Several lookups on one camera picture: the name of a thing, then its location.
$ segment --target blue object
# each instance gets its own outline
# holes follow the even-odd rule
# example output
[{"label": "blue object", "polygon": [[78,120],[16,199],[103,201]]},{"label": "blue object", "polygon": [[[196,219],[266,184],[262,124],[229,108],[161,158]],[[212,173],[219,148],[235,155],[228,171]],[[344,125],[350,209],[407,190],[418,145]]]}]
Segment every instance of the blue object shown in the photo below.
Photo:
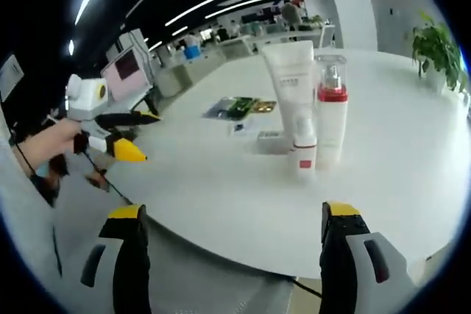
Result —
[{"label": "blue object", "polygon": [[43,178],[48,177],[49,176],[49,161],[40,165],[38,169],[36,170],[36,174]]},{"label": "blue object", "polygon": [[183,53],[185,54],[186,59],[193,59],[193,58],[199,57],[201,54],[198,46],[186,47]]},{"label": "blue object", "polygon": [[464,60],[463,51],[461,49],[459,50],[459,64],[463,71],[468,72],[468,65],[466,63],[466,60]]}]

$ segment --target white wall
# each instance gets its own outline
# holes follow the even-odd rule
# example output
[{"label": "white wall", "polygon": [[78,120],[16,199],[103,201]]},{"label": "white wall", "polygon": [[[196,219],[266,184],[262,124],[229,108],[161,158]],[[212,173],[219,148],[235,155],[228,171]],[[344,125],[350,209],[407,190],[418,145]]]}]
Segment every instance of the white wall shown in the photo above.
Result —
[{"label": "white wall", "polygon": [[304,0],[304,5],[310,18],[315,15],[320,15],[322,20],[333,17],[327,0]]},{"label": "white wall", "polygon": [[378,34],[378,50],[411,57],[411,40],[406,40],[414,26],[423,24],[419,11],[445,22],[433,0],[371,0]]},{"label": "white wall", "polygon": [[375,15],[371,0],[330,0],[334,4],[339,48],[378,50]]}]

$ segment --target person's arm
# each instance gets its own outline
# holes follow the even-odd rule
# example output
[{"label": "person's arm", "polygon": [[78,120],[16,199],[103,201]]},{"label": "person's arm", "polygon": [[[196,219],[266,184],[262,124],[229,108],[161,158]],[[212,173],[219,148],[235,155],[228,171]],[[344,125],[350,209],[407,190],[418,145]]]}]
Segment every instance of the person's arm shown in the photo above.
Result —
[{"label": "person's arm", "polygon": [[[79,134],[80,131],[80,123],[63,119],[32,138],[20,143],[19,147],[32,169],[36,170],[41,163],[49,161],[59,154],[65,153],[66,150],[73,151],[74,136]],[[31,176],[31,168],[16,146],[13,147],[13,154],[16,156],[24,173],[27,176]]]}]

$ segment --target computer monitor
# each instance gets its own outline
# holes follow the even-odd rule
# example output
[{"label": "computer monitor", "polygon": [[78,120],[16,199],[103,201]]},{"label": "computer monitor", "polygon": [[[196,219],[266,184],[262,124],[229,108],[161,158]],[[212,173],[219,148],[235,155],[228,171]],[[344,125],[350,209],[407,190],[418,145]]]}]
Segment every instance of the computer monitor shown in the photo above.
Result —
[{"label": "computer monitor", "polygon": [[149,86],[146,75],[139,66],[134,47],[120,53],[102,70],[102,76],[106,79],[108,90],[115,101]]}]

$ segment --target red label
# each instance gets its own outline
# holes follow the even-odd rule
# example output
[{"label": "red label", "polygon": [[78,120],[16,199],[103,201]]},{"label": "red label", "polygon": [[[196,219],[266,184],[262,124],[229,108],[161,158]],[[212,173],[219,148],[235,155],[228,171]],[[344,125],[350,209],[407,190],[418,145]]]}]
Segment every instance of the red label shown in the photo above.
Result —
[{"label": "red label", "polygon": [[300,168],[310,168],[312,165],[311,160],[300,161]]}]

